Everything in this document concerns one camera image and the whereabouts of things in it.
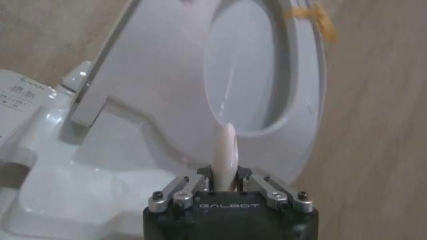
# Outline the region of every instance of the toilet rim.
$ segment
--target toilet rim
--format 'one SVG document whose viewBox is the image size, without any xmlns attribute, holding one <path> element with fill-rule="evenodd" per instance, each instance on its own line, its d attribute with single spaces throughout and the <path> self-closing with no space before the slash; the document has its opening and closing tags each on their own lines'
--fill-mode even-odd
<svg viewBox="0 0 427 240">
<path fill-rule="evenodd" d="M 280 0 L 277 2 L 283 10 L 300 6 L 296 1 L 291 0 Z M 150 8 L 137 7 L 134 11 L 137 17 L 129 18 L 125 31 L 122 31 L 125 34 L 121 34 L 117 38 L 117 44 L 113 46 L 114 51 L 108 52 L 108 49 L 104 49 L 106 51 L 104 54 L 108 54 L 108 57 L 104 61 L 97 59 L 94 63 L 96 65 L 102 62 L 101 69 L 97 72 L 96 79 L 92 81 L 86 94 L 76 108 L 73 108 L 73 112 L 69 113 L 70 120 L 89 127 L 105 106 L 105 99 L 120 100 L 126 110 L 132 112 L 140 111 L 142 114 L 146 113 L 169 146 L 178 149 L 182 155 L 188 156 L 188 159 L 208 162 L 212 157 L 212 146 L 214 145 L 212 136 L 217 134 L 221 124 L 212 115 L 206 95 L 202 92 L 202 48 L 192 48 L 192 46 L 193 41 L 200 43 L 205 40 L 205 29 L 208 29 L 212 22 L 210 13 L 218 6 L 218 0 L 196 1 L 192 7 L 185 6 L 182 11 L 185 11 L 186 15 L 174 15 L 173 17 L 177 19 L 174 22 L 161 22 L 161 20 L 165 12 L 168 13 L 169 11 L 169 14 L 174 14 L 181 10 L 181 2 L 170 2 L 169 9 L 162 9 L 162 3 L 154 0 L 145 3 L 154 5 L 162 14 L 157 14 Z M 188 19 L 193 17 L 193 19 L 198 20 L 200 16 L 204 17 L 201 19 L 202 23 L 193 26 L 193 22 L 189 22 Z M 153 19 L 158 21 L 160 25 L 152 25 L 148 21 L 141 21 L 141 18 Z M 157 31 L 157 27 L 164 28 L 162 37 L 153 35 L 150 41 L 133 41 L 136 38 L 150 37 L 149 35 L 141 35 L 144 32 L 140 24 L 145 24 L 144 27 L 149 28 L 152 32 Z M 186 26 L 186 29 L 196 28 L 194 34 L 190 36 L 192 42 L 186 41 L 188 33 L 178 31 L 180 26 Z M 276 161 L 284 156 L 293 159 L 292 162 L 295 162 L 305 158 L 303 153 L 311 150 L 309 145 L 316 136 L 323 104 L 321 94 L 324 92 L 323 88 L 319 87 L 324 87 L 324 83 L 321 83 L 324 82 L 324 65 L 323 49 L 319 47 L 321 46 L 321 38 L 316 35 L 316 31 L 308 19 L 289 19 L 287 22 L 287 45 L 289 48 L 287 66 L 291 69 L 287 76 L 287 80 L 291 83 L 287 106 L 279 121 L 269 126 L 259 131 L 237 132 L 241 159 L 246 158 L 248 163 L 255 163 L 256 159 Z M 173 44 L 166 44 L 168 42 L 164 41 L 170 38 L 174 38 L 170 41 Z M 185 57 L 182 54 L 186 53 L 185 50 L 188 48 L 194 52 L 193 55 L 196 57 L 186 58 L 188 61 L 182 61 L 182 57 Z M 160 51 L 172 53 L 168 58 L 158 58 L 157 53 Z M 126 84 L 117 84 L 117 79 L 124 78 L 126 78 Z M 182 94 L 182 88 L 177 86 L 192 86 L 196 90 Z M 157 107 L 158 105 L 154 103 L 160 102 L 168 104 Z"/>
<path fill-rule="evenodd" d="M 232 0 L 230 3 L 226 3 L 226 7 L 233 5 L 236 2 L 242 0 Z M 277 2 L 281 10 L 280 12 L 284 14 L 289 9 L 297 8 L 297 7 L 309 7 L 311 1 L 305 0 L 275 0 Z M 216 20 L 217 13 L 214 13 L 212 18 L 212 23 Z M 317 108 L 317 120 L 320 121 L 320 116 L 323 113 L 323 103 L 324 103 L 324 97 L 325 97 L 325 56 L 324 56 L 324 43 L 323 43 L 323 37 L 317 30 L 317 28 L 313 26 L 309 19 L 301 19 L 301 18 L 289 18 L 284 19 L 284 27 L 285 27 L 285 37 L 287 37 L 287 50 L 288 50 L 288 66 L 289 66 L 289 90 L 288 90 L 288 96 L 285 99 L 285 105 L 283 108 L 283 112 L 277 119 L 263 129 L 256 130 L 236 130 L 238 138 L 256 138 L 261 136 L 267 136 L 268 134 L 273 133 L 276 130 L 281 129 L 284 125 L 287 124 L 288 118 L 292 117 L 292 114 L 289 113 L 292 108 L 295 108 L 295 101 L 296 98 L 301 98 L 303 89 L 304 86 L 301 86 L 300 81 L 304 81 L 304 79 L 300 78 L 301 71 L 305 71 L 304 66 L 307 62 L 312 62 L 312 56 L 316 56 L 316 66 L 317 71 L 311 75 L 313 78 L 317 78 L 319 80 L 319 108 Z M 305 44 L 301 43 L 304 38 L 307 38 L 307 35 L 311 37 L 313 49 L 307 52 Z M 216 123 L 221 125 L 220 121 L 214 117 Z"/>
</svg>

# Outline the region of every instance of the silver bracket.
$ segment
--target silver bracket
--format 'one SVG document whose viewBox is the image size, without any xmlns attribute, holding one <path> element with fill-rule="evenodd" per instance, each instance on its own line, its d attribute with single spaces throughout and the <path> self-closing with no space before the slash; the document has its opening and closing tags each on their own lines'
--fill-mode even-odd
<svg viewBox="0 0 427 240">
<path fill-rule="evenodd" d="M 267 206 L 279 210 L 287 203 L 288 198 L 287 194 L 281 191 L 277 191 L 264 180 L 263 176 L 256 173 L 248 177 L 248 180 L 244 182 L 242 188 L 245 191 L 259 191 L 263 197 L 265 198 Z"/>
<path fill-rule="evenodd" d="M 193 195 L 197 191 L 205 190 L 205 177 L 196 174 L 189 177 L 189 181 L 184 188 L 173 193 L 173 204 L 186 209 L 193 206 Z"/>
<path fill-rule="evenodd" d="M 284 181 L 281 181 L 277 177 L 269 176 L 267 177 L 267 182 L 271 184 L 271 186 L 277 189 L 279 191 L 283 191 L 288 197 L 289 204 L 295 211 L 300 213 L 311 213 L 313 211 L 313 201 L 308 199 L 305 196 L 304 199 L 299 198 L 299 192 L 295 190 L 293 187 L 291 187 Z"/>
<path fill-rule="evenodd" d="M 153 197 L 148 199 L 149 212 L 161 213 L 168 209 L 168 204 L 172 199 L 172 195 L 184 187 L 185 183 L 186 180 L 182 176 L 176 177 L 161 190 L 161 196 L 156 197 L 156 199 L 153 199 Z"/>
</svg>

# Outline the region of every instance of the beige wall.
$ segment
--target beige wall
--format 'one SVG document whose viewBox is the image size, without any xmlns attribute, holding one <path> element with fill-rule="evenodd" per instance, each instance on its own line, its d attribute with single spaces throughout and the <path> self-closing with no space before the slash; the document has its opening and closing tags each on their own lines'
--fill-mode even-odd
<svg viewBox="0 0 427 240">
<path fill-rule="evenodd" d="M 0 68 L 56 85 L 93 60 L 126 0 L 0 0 Z"/>
<path fill-rule="evenodd" d="M 343 0 L 324 115 L 296 185 L 323 240 L 427 239 L 427 1 Z"/>
</svg>

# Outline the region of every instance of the metal screw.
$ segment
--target metal screw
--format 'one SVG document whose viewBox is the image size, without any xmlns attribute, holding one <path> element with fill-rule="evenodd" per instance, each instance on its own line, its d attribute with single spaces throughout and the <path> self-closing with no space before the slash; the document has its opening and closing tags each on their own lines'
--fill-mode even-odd
<svg viewBox="0 0 427 240">
<path fill-rule="evenodd" d="M 162 192 L 161 191 L 154 191 L 152 193 L 152 200 L 158 200 L 162 198 Z"/>
<path fill-rule="evenodd" d="M 297 192 L 297 199 L 299 200 L 307 200 L 308 199 L 308 193 L 307 192 L 304 192 L 304 191 L 299 191 Z"/>
<path fill-rule="evenodd" d="M 209 185 L 210 185 L 210 180 L 208 177 L 204 178 L 202 183 L 200 185 L 201 191 L 208 192 L 209 191 Z"/>
<path fill-rule="evenodd" d="M 188 193 L 180 191 L 180 192 L 177 193 L 177 196 L 180 196 L 180 197 L 186 197 L 186 196 L 188 196 Z"/>
<path fill-rule="evenodd" d="M 277 192 L 273 192 L 272 195 L 279 199 L 281 198 L 281 195 Z"/>
</svg>

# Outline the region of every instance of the toilet seat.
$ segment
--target toilet seat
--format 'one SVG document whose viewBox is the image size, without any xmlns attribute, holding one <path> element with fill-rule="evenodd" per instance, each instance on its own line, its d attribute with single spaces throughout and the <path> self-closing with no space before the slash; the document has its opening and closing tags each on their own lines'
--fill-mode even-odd
<svg viewBox="0 0 427 240">
<path fill-rule="evenodd" d="M 137 239 L 152 191 L 212 162 L 217 129 L 236 121 L 216 115 L 205 44 L 213 20 L 240 1 L 129 3 L 126 23 L 88 74 L 89 88 L 81 84 L 72 106 L 64 105 L 69 95 L 57 92 L 60 105 L 38 113 L 18 144 L 36 157 L 17 196 L 0 212 L 9 232 L 0 232 L 1 239 Z M 285 10 L 305 2 L 277 4 Z M 316 136 L 324 60 L 307 19 L 291 19 L 285 34 L 289 90 L 283 109 L 265 125 L 236 125 L 238 163 L 291 181 Z"/>
<path fill-rule="evenodd" d="M 226 12 L 238 2 L 246 1 L 237 0 L 225 6 L 220 0 L 188 1 L 188 4 L 170 1 L 166 7 L 161 1 L 144 1 L 96 74 L 92 73 L 90 87 L 72 120 L 90 126 L 106 100 L 113 100 L 152 120 L 168 144 L 188 159 L 208 164 L 214 149 L 212 136 L 226 123 L 214 117 L 208 101 L 204 80 L 208 33 L 218 12 Z M 275 19 L 280 20 L 280 13 L 291 6 L 304 6 L 304 2 L 280 0 L 277 6 L 281 11 Z M 271 164 L 268 171 L 288 181 L 304 165 L 305 161 L 297 162 L 307 159 L 316 134 L 324 66 L 320 66 L 321 50 L 309 20 L 291 19 L 285 32 L 289 76 L 281 80 L 288 81 L 289 90 L 281 113 L 265 128 L 240 131 L 236 126 L 236 130 L 240 163 L 265 168 L 265 164 L 257 164 L 264 159 Z"/>
</svg>

